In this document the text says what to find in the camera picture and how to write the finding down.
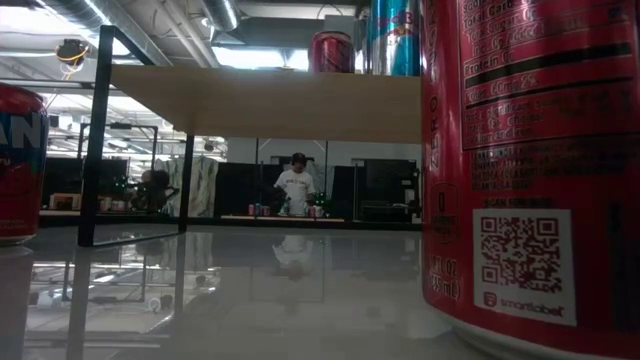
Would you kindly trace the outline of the red Coca-Cola can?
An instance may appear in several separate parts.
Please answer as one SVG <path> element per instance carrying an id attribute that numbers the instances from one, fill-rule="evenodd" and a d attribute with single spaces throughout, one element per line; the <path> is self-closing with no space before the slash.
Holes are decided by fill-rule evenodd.
<path id="1" fill-rule="evenodd" d="M 640 360 L 640 0 L 421 0 L 423 294 L 504 358 Z"/>
<path id="2" fill-rule="evenodd" d="M 340 31 L 316 33 L 309 49 L 309 71 L 354 73 L 355 51 L 351 37 Z"/>

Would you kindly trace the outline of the blue silver Red Bull can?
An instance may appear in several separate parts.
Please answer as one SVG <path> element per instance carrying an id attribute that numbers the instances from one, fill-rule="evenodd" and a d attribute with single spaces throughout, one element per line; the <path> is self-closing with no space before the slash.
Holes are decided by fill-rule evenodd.
<path id="1" fill-rule="evenodd" d="M 419 76 L 419 0 L 371 0 L 367 35 L 373 75 Z"/>

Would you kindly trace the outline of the red can with blue band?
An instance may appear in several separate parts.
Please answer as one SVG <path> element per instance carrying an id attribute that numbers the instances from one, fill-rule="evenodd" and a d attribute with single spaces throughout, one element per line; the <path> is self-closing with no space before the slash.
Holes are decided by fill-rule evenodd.
<path id="1" fill-rule="evenodd" d="M 0 83 L 0 246 L 37 234 L 48 133 L 42 97 Z"/>

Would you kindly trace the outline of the black metal shelf leg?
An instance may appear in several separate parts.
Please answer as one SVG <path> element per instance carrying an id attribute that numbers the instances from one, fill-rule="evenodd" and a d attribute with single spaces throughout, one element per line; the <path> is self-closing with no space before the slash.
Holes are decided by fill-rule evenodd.
<path id="1" fill-rule="evenodd" d="M 97 67 L 92 96 L 91 121 L 89 124 L 89 138 L 87 155 L 83 167 L 83 187 L 78 227 L 77 245 L 91 248 L 112 244 L 134 243 L 168 236 L 182 235 L 187 232 L 189 222 L 190 180 L 193 165 L 194 143 L 193 135 L 186 136 L 185 158 L 182 180 L 186 189 L 181 191 L 180 215 L 177 220 L 177 231 L 158 235 L 134 237 L 123 240 L 95 240 L 98 210 L 98 190 L 101 176 L 101 164 L 104 147 L 104 133 L 106 128 L 108 100 L 110 95 L 111 75 L 113 70 L 113 43 L 118 40 L 127 50 L 139 60 L 143 66 L 156 66 L 127 35 L 114 25 L 102 25 L 99 31 L 99 45 Z"/>

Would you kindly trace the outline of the person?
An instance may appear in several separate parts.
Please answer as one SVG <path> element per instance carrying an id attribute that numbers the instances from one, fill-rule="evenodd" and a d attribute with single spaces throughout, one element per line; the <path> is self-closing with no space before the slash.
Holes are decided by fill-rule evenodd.
<path id="1" fill-rule="evenodd" d="M 165 170 L 148 170 L 135 185 L 135 193 L 130 200 L 131 208 L 147 214 L 161 213 L 167 203 L 180 192 L 170 182 Z"/>
<path id="2" fill-rule="evenodd" d="M 300 152 L 294 153 L 291 168 L 283 171 L 274 184 L 285 192 L 291 216 L 305 216 L 307 206 L 315 199 L 314 181 L 306 171 L 306 165 L 307 157 Z"/>

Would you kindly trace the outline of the black background cabinet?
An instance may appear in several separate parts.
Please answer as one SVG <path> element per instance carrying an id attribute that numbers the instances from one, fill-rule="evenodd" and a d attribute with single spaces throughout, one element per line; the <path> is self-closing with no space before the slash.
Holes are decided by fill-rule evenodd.
<path id="1" fill-rule="evenodd" d="M 416 160 L 363 159 L 358 165 L 358 220 L 412 223 L 419 214 Z"/>

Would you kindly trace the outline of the dark background cabinet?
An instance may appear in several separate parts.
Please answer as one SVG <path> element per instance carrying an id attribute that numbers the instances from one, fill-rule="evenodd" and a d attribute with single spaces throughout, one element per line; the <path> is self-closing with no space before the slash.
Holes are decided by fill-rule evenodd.
<path id="1" fill-rule="evenodd" d="M 220 163 L 216 175 L 214 216 L 248 215 L 250 205 L 273 206 L 282 165 Z"/>

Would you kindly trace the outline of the white green patterned curtain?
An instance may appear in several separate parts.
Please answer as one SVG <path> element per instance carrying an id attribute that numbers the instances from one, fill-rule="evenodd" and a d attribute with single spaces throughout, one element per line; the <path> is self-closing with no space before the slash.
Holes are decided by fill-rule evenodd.
<path id="1" fill-rule="evenodd" d="M 171 196 L 171 192 L 167 193 L 167 203 L 161 210 L 162 214 L 171 217 L 179 216 L 183 167 L 183 158 L 169 159 L 167 161 L 157 160 L 155 162 L 155 169 L 166 172 L 169 175 L 169 186 L 178 190 L 173 196 Z M 189 195 L 190 217 L 212 217 L 214 215 L 218 168 L 218 162 L 214 159 L 204 156 L 193 158 Z"/>

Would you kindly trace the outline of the wooden background table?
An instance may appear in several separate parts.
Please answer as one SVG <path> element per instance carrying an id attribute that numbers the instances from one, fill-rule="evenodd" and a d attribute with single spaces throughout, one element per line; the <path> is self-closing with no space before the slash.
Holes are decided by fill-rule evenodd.
<path id="1" fill-rule="evenodd" d="M 99 196 L 100 212 L 123 212 L 129 209 L 129 204 L 123 200 L 116 200 L 112 197 Z M 52 210 L 72 210 L 81 209 L 82 195 L 78 193 L 53 193 L 49 197 L 49 208 Z"/>

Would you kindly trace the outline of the silver ventilation duct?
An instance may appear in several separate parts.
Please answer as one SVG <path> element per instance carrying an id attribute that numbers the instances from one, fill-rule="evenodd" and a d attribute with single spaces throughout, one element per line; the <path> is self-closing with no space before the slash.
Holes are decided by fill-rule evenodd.
<path id="1" fill-rule="evenodd" d="M 240 10 L 235 0 L 201 0 L 211 25 L 218 31 L 228 32 L 240 23 Z"/>

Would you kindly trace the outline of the black background gantry frame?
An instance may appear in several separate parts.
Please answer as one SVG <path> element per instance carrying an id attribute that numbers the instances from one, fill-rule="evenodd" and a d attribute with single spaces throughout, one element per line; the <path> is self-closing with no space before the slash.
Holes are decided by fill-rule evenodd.
<path id="1" fill-rule="evenodd" d="M 81 123 L 80 124 L 80 130 L 79 130 L 79 136 L 78 136 L 78 145 L 77 145 L 77 151 L 76 151 L 76 155 L 77 158 L 81 158 L 82 157 L 82 153 L 83 153 L 83 145 L 84 142 L 87 140 L 89 140 L 88 138 L 85 137 L 85 130 L 90 128 L 91 124 L 90 123 Z M 156 155 L 157 155 L 157 144 L 158 144 L 158 137 L 159 137 L 159 128 L 157 126 L 153 126 L 153 125 L 134 125 L 134 124 L 127 124 L 127 123 L 122 123 L 122 122 L 113 122 L 113 123 L 109 123 L 106 125 L 106 128 L 111 129 L 111 130 L 132 130 L 132 129 L 138 129 L 141 130 L 143 135 L 147 135 L 144 130 L 151 130 L 152 134 L 153 134 L 153 138 L 152 138 L 152 148 L 151 148 L 151 152 L 149 153 L 151 155 L 150 158 L 150 165 L 151 165 L 151 169 L 155 169 L 155 162 L 156 162 Z"/>

